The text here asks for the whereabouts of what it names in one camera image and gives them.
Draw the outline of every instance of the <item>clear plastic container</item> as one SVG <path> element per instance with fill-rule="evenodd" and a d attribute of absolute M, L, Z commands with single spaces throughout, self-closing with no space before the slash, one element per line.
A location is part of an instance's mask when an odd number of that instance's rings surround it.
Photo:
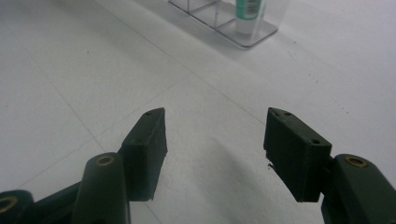
<path fill-rule="evenodd" d="M 169 0 L 237 47 L 248 49 L 277 31 L 290 0 Z"/>

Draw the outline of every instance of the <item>screw hole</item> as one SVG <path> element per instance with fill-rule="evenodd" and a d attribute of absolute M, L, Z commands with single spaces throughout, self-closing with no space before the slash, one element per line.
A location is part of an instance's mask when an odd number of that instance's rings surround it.
<path fill-rule="evenodd" d="M 359 168 L 365 168 L 365 167 L 368 166 L 368 163 L 366 161 L 361 160 L 361 159 L 359 159 L 357 157 L 346 157 L 346 161 L 349 164 L 354 165 L 354 166 L 359 167 Z"/>
<path fill-rule="evenodd" d="M 103 156 L 99 159 L 96 160 L 96 165 L 98 166 L 107 166 L 111 163 L 113 163 L 114 158 L 110 156 Z"/>
<path fill-rule="evenodd" d="M 0 199 L 0 214 L 5 213 L 17 204 L 18 198 L 15 196 L 8 196 Z"/>

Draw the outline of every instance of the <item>bottle label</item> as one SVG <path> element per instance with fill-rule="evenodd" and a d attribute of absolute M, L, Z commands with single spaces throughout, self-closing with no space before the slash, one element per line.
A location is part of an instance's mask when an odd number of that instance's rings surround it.
<path fill-rule="evenodd" d="M 236 17 L 242 20 L 255 20 L 259 14 L 261 0 L 236 0 Z"/>

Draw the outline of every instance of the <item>bottle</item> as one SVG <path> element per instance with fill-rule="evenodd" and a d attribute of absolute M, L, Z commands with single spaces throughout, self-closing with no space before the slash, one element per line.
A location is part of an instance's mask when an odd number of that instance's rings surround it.
<path fill-rule="evenodd" d="M 253 33 L 259 16 L 262 0 L 236 0 L 236 32 Z"/>

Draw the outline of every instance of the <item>transparent acrylic box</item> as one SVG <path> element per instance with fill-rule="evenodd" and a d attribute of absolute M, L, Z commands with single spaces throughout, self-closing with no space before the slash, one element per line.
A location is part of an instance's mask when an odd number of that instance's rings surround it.
<path fill-rule="evenodd" d="M 250 23 L 253 24 L 252 31 L 249 34 L 242 34 L 236 27 L 236 1 L 239 0 L 169 0 L 169 3 L 212 28 L 237 47 L 248 49 L 277 31 L 290 2 L 290 0 L 256 0 L 260 4 L 257 19 Z"/>

